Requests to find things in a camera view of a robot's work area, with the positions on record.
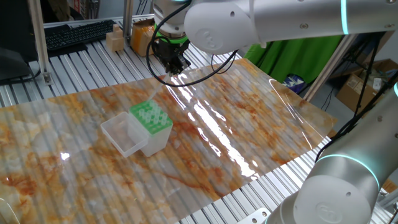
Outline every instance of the metal frame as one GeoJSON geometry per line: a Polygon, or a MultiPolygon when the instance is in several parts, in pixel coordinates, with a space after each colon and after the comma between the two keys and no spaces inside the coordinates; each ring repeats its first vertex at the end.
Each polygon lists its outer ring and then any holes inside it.
{"type": "MultiPolygon", "coordinates": [[[[133,16],[132,23],[151,17],[133,16]]],[[[121,17],[113,19],[122,25],[121,17]]],[[[100,20],[62,22],[46,24],[45,27],[61,24],[76,27],[98,21],[100,20]]],[[[42,77],[37,77],[27,83],[0,86],[1,106],[11,106],[118,83],[133,82],[152,76],[147,70],[145,59],[132,51],[127,44],[120,52],[109,51],[105,40],[90,42],[86,46],[88,47],[87,51],[50,58],[49,71],[53,74],[54,85],[44,85],[42,77]]],[[[208,66],[211,62],[211,54],[204,53],[192,45],[189,46],[185,55],[192,62],[188,69],[208,66]]],[[[214,63],[223,63],[228,57],[229,54],[217,55],[214,57],[214,63]]],[[[160,62],[153,55],[150,56],[150,59],[156,74],[163,74],[164,69],[160,62]]],[[[29,65],[33,71],[39,69],[37,62],[31,62],[29,65]]],[[[301,187],[313,167],[317,152],[328,141],[329,139],[326,138],[312,151],[192,213],[180,220],[178,224],[237,223],[261,208],[265,208],[266,214],[269,215],[283,199],[301,187]]],[[[377,204],[371,223],[387,223],[390,217],[391,213],[377,204]]]]}
{"type": "Polygon", "coordinates": [[[29,11],[32,17],[32,24],[35,34],[37,55],[39,56],[40,70],[46,85],[52,85],[51,74],[49,72],[49,56],[47,55],[47,44],[45,43],[44,25],[42,8],[39,0],[29,0],[29,11]]]}
{"type": "Polygon", "coordinates": [[[127,40],[130,46],[131,29],[132,29],[132,15],[133,15],[133,0],[124,0],[123,13],[123,37],[127,40]]]}
{"type": "Polygon", "coordinates": [[[325,67],[323,67],[322,72],[314,81],[309,91],[305,94],[304,100],[308,102],[311,102],[313,100],[314,96],[318,93],[323,84],[325,84],[325,82],[328,80],[336,65],[341,61],[344,54],[351,47],[357,36],[357,34],[350,34],[343,37],[343,40],[337,46],[328,63],[325,65],[325,67]]]}

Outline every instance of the wooden block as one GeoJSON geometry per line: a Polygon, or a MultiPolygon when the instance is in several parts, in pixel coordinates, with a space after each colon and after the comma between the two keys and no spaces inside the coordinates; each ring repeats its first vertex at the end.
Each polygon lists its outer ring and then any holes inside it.
{"type": "Polygon", "coordinates": [[[121,30],[119,25],[113,24],[113,32],[118,31],[118,30],[121,30]]]}
{"type": "Polygon", "coordinates": [[[117,37],[117,38],[123,37],[123,30],[119,29],[119,30],[113,31],[113,37],[117,37]]]}
{"type": "Polygon", "coordinates": [[[393,193],[393,191],[398,189],[396,184],[393,183],[393,181],[391,181],[390,179],[386,180],[386,182],[383,184],[383,188],[384,188],[384,190],[386,190],[386,192],[389,192],[389,193],[393,193]]]}
{"type": "Polygon", "coordinates": [[[123,50],[124,38],[123,37],[115,37],[114,33],[107,33],[106,34],[106,46],[112,52],[123,50]]]}

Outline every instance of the pipette tip box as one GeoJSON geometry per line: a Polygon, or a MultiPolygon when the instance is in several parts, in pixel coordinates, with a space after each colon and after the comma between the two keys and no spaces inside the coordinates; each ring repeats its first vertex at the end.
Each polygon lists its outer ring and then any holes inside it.
{"type": "Polygon", "coordinates": [[[104,122],[101,128],[116,149],[128,157],[138,150],[151,156],[169,139],[173,121],[153,100],[145,101],[104,122]]]}

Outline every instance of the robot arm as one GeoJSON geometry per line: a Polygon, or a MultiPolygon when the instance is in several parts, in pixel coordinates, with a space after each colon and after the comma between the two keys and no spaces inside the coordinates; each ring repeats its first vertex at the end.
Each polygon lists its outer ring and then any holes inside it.
{"type": "MultiPolygon", "coordinates": [[[[154,0],[155,22],[189,1],[154,0]]],[[[398,28],[396,0],[192,1],[162,34],[187,36],[199,49],[225,54],[275,40],[358,34],[398,28]]]]}
{"type": "MultiPolygon", "coordinates": [[[[154,0],[155,23],[187,2],[154,0]]],[[[395,0],[197,0],[160,28],[169,41],[160,39],[155,47],[168,56],[162,59],[166,71],[174,68],[172,73],[180,73],[187,65],[181,49],[189,42],[205,52],[223,54],[273,40],[396,26],[395,0]]],[[[266,224],[368,223],[381,185],[398,168],[397,85],[322,154],[302,188],[285,199],[266,224]]]]}

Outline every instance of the white wall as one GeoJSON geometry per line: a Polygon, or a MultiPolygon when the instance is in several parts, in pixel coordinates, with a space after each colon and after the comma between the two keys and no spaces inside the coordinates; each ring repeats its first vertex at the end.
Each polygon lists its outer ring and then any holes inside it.
{"type": "Polygon", "coordinates": [[[398,32],[394,32],[391,38],[376,55],[376,60],[389,59],[398,63],[398,32]]]}

